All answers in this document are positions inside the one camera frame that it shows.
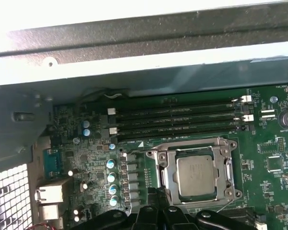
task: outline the perforated metal mesh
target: perforated metal mesh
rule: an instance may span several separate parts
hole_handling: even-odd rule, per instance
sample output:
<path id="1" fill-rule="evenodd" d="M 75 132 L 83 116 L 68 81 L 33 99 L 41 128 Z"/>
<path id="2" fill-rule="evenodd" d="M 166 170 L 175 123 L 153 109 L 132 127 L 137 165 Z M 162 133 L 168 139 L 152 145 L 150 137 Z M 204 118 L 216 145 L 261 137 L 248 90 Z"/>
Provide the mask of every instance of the perforated metal mesh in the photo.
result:
<path id="1" fill-rule="evenodd" d="M 32 226 L 27 165 L 0 172 L 0 230 Z"/>

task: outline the blue capacitor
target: blue capacitor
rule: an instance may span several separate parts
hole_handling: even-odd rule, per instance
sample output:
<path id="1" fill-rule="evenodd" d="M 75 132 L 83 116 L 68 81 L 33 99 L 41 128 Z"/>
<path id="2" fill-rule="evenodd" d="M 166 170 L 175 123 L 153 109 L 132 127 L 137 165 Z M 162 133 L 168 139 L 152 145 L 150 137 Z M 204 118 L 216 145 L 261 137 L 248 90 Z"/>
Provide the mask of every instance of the blue capacitor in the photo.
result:
<path id="1" fill-rule="evenodd" d="M 89 128 L 90 127 L 90 122 L 89 121 L 83 121 L 82 122 L 82 127 L 83 128 Z"/>
<path id="2" fill-rule="evenodd" d="M 114 195 L 113 197 L 111 197 L 110 205 L 112 207 L 116 206 L 118 202 L 119 202 L 119 197 L 117 195 Z"/>
<path id="3" fill-rule="evenodd" d="M 116 174 L 114 172 L 113 173 L 111 172 L 109 176 L 107 177 L 107 180 L 109 183 L 113 183 L 115 181 L 115 178 L 116 178 Z"/>
<path id="4" fill-rule="evenodd" d="M 84 129 L 83 136 L 88 137 L 89 135 L 91 135 L 91 131 L 88 128 Z"/>
<path id="5" fill-rule="evenodd" d="M 109 149 L 114 150 L 115 149 L 115 144 L 110 144 Z"/>
<path id="6" fill-rule="evenodd" d="M 115 166 L 115 161 L 113 159 L 110 159 L 107 161 L 107 168 L 108 169 L 113 169 Z"/>
<path id="7" fill-rule="evenodd" d="M 110 188 L 109 188 L 109 194 L 110 195 L 115 195 L 117 193 L 117 191 L 118 191 L 117 185 L 113 184 L 110 186 Z"/>

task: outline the green circuit board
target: green circuit board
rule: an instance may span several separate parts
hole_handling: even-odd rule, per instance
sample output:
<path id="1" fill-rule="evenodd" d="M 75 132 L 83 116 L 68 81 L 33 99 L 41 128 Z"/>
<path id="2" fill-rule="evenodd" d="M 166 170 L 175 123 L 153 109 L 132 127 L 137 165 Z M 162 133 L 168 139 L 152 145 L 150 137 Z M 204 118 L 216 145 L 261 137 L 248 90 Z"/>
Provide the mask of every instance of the green circuit board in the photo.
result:
<path id="1" fill-rule="evenodd" d="M 150 137 L 147 130 L 142 131 L 137 127 L 134 127 L 137 131 L 133 131 L 132 135 L 126 139 L 113 141 L 111 135 L 106 133 L 109 126 L 105 118 L 109 117 L 107 113 L 109 108 L 116 108 L 117 114 L 119 111 L 129 109 L 142 111 L 144 108 L 154 109 L 167 105 L 178 106 L 176 110 L 180 110 L 179 106 L 183 105 L 199 102 L 211 103 L 245 95 L 250 95 L 252 101 L 244 103 L 243 109 L 237 113 L 251 114 L 253 121 L 247 122 L 247 127 L 243 131 L 232 128 L 215 131 L 213 127 L 216 124 L 213 123 L 204 127 L 205 132 L 200 132 L 201 127 L 197 126 L 194 129 L 197 131 L 191 128 L 183 131 L 180 129 L 175 135 L 168 135 L 166 131 L 164 137 L 158 135 Z M 243 192 L 243 197 L 226 207 L 225 211 L 251 207 L 256 213 L 266 215 L 268 229 L 288 230 L 288 182 L 283 178 L 284 174 L 288 174 L 288 126 L 286 126 L 288 118 L 285 120 L 286 124 L 282 123 L 284 115 L 288 116 L 286 112 L 288 112 L 288 85 L 104 100 L 83 103 L 79 107 L 74 104 L 56 106 L 54 108 L 56 131 L 51 136 L 51 151 L 59 152 L 61 159 L 54 165 L 52 160 L 46 157 L 45 164 L 50 165 L 45 171 L 46 177 L 64 177 L 68 170 L 74 168 L 80 170 L 80 173 L 74 175 L 74 190 L 70 191 L 71 210 L 83 204 L 94 208 L 92 216 L 113 208 L 129 211 L 130 202 L 126 199 L 123 186 L 124 180 L 127 179 L 124 177 L 124 165 L 126 165 L 124 153 L 133 149 L 147 150 L 163 142 L 223 137 L 238 143 L 238 147 L 232 152 L 233 171 L 235 187 Z M 90 124 L 91 133 L 88 137 L 83 135 L 83 121 L 89 121 Z M 229 127 L 238 124 L 237 122 L 228 123 Z M 115 167 L 112 169 L 106 167 L 110 159 L 115 162 Z M 153 159 L 141 152 L 135 154 L 135 161 L 139 202 L 145 205 L 146 188 L 158 185 L 156 165 Z M 107 176 L 112 172 L 115 173 L 116 180 L 109 183 Z M 91 181 L 93 185 L 81 191 L 81 182 L 87 181 Z M 109 204 L 112 196 L 108 190 L 112 184 L 119 188 L 116 194 L 118 203 L 115 207 Z M 69 226 L 78 224 L 73 221 L 71 212 L 67 222 Z"/>

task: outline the cpu socket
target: cpu socket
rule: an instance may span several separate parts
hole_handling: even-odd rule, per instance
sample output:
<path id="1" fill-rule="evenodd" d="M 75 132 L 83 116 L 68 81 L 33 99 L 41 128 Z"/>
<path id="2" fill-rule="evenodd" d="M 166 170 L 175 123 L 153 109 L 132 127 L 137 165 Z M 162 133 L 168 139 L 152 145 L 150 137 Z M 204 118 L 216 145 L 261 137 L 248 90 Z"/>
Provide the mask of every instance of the cpu socket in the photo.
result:
<path id="1" fill-rule="evenodd" d="M 231 151 L 237 143 L 207 138 L 162 143 L 146 152 L 155 159 L 159 186 L 171 205 L 190 209 L 224 206 L 242 197 L 235 189 Z"/>

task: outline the motherboard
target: motherboard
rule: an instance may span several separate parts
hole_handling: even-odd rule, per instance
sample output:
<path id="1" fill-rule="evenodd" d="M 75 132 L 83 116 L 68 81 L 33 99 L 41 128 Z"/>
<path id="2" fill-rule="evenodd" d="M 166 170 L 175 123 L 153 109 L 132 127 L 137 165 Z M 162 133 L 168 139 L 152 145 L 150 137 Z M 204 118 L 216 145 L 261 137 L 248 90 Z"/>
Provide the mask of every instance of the motherboard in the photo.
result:
<path id="1" fill-rule="evenodd" d="M 72 178 L 66 229 L 136 212 L 147 188 L 173 205 L 288 230 L 288 85 L 54 107 L 48 180 Z"/>

